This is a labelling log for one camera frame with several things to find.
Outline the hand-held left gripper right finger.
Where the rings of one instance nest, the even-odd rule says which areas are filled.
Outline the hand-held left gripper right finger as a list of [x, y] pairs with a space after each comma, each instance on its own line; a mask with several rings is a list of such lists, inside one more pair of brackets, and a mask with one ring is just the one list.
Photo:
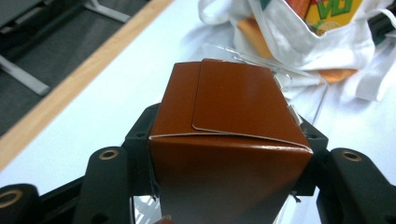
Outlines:
[[324, 174], [324, 161], [328, 154], [327, 145], [329, 140], [306, 119], [303, 119], [300, 127], [313, 151], [313, 156], [306, 165], [292, 192], [297, 196], [313, 196], [315, 188], [319, 185], [320, 178]]

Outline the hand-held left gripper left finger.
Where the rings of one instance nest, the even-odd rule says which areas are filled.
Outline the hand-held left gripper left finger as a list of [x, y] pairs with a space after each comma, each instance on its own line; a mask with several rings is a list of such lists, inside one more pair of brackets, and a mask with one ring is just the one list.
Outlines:
[[147, 107], [125, 136], [122, 147], [130, 162], [131, 188], [134, 196], [160, 196], [149, 150], [149, 134], [160, 105]]

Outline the brown cardboard box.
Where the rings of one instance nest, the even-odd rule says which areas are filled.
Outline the brown cardboard box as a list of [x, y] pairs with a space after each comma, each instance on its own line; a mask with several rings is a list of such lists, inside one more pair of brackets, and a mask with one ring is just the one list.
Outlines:
[[177, 63], [149, 135], [175, 224], [273, 224], [313, 151], [264, 67]]

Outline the white patterned tote bag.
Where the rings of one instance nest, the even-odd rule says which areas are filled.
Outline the white patterned tote bag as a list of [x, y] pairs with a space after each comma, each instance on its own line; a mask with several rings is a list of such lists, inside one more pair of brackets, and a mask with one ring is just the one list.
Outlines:
[[362, 0], [347, 24], [322, 35], [289, 1], [199, 0], [198, 15], [207, 25], [230, 23], [233, 47], [241, 53], [314, 72], [329, 83], [351, 78], [356, 97], [382, 100], [396, 75], [392, 0]]

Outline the yellow juice carton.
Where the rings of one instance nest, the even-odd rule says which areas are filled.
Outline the yellow juice carton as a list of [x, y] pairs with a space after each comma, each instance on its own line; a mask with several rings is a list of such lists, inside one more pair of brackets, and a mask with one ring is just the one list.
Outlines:
[[285, 0], [316, 35], [349, 24], [362, 0]]

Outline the white metal stand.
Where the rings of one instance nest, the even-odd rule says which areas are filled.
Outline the white metal stand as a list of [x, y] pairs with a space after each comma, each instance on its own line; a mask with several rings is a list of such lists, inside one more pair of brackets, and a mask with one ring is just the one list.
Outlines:
[[130, 15], [101, 5], [98, 0], [0, 0], [0, 69], [37, 95], [45, 96], [50, 87], [8, 60], [2, 45], [22, 48], [38, 34], [38, 31], [26, 26], [29, 21], [49, 25], [62, 11], [79, 6], [122, 23], [131, 18]]

